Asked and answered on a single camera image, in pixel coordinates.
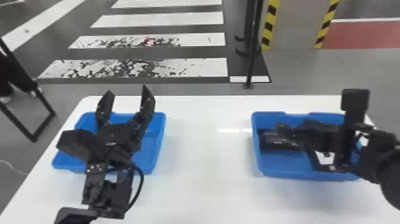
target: gray floor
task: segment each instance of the gray floor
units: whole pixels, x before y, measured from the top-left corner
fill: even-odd
[[[264,53],[271,84],[256,84],[243,90],[240,84],[149,85],[155,95],[339,95],[343,88],[369,88],[369,115],[379,128],[400,133],[400,49],[270,51]],[[117,95],[139,95],[139,85],[43,85],[45,95],[58,115],[32,144],[0,115],[0,158],[16,169],[29,172],[40,155],[83,97],[102,95],[110,89]],[[29,126],[44,115],[36,100],[17,92],[10,108]],[[7,205],[25,176],[0,163],[0,211]]]

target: crosswalk stripe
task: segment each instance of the crosswalk stripe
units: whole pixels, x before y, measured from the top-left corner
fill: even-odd
[[[25,0],[16,0],[16,1],[6,1],[4,3],[0,3],[0,7],[4,7],[7,5],[13,5],[13,4],[17,4],[17,3],[24,3]]]
[[[10,51],[14,51],[32,37],[64,17],[85,0],[62,0],[2,37]]]
[[[152,8],[221,5],[222,0],[118,0],[112,8]]]
[[[145,48],[158,46],[225,46],[225,35],[224,33],[178,33],[80,36],[69,48]]]
[[[245,83],[247,76],[229,76],[229,80],[231,83]],[[268,76],[253,76],[251,78],[252,83],[267,83],[271,82]]]
[[[222,12],[102,15],[91,28],[223,24]]]
[[[55,60],[38,78],[227,77],[226,58]]]

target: white table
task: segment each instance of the white table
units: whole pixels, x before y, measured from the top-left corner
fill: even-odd
[[[63,130],[96,108],[81,100],[0,216],[0,223],[53,223],[63,206],[81,205],[84,175],[55,170]],[[251,139],[254,111],[340,112],[340,96],[156,97],[167,124],[158,163],[124,220],[94,223],[398,223],[400,211],[367,181],[315,182],[264,177]],[[139,97],[117,97],[131,113]]]

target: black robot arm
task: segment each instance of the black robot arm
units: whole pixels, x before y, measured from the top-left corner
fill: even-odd
[[[323,172],[349,172],[371,183],[381,185],[388,202],[400,209],[400,142],[392,133],[375,130],[364,123],[370,92],[366,89],[345,89],[342,92],[342,125],[331,125],[316,120],[304,120],[296,128],[277,123],[279,141],[270,140],[269,148],[279,148],[282,143],[292,150],[304,150],[314,167]],[[361,137],[368,140],[360,148]],[[316,152],[329,156],[332,164],[320,164]],[[357,161],[352,160],[359,154]]]
[[[115,95],[108,91],[96,109],[97,134],[87,130],[68,130],[62,133],[57,148],[86,163],[86,182],[82,204],[87,210],[62,208],[55,223],[88,224],[98,217],[124,219],[142,189],[144,174],[132,161],[140,150],[146,129],[152,120],[155,99],[143,86],[140,111],[127,123],[111,124]],[[107,173],[117,173],[117,181],[106,180]],[[140,177],[136,193],[130,200],[134,173]]]

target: shoe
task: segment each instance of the shoe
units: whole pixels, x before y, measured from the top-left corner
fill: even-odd
[[[43,93],[43,89],[42,89],[42,88],[37,87],[37,89],[38,89],[38,91],[39,91],[40,93]],[[36,94],[35,91],[30,91],[29,94],[30,94],[30,96],[31,96],[32,98],[38,97],[38,95]]]
[[[8,102],[10,102],[13,98],[11,96],[9,97],[0,97],[0,102],[2,102],[3,104],[7,104]]]

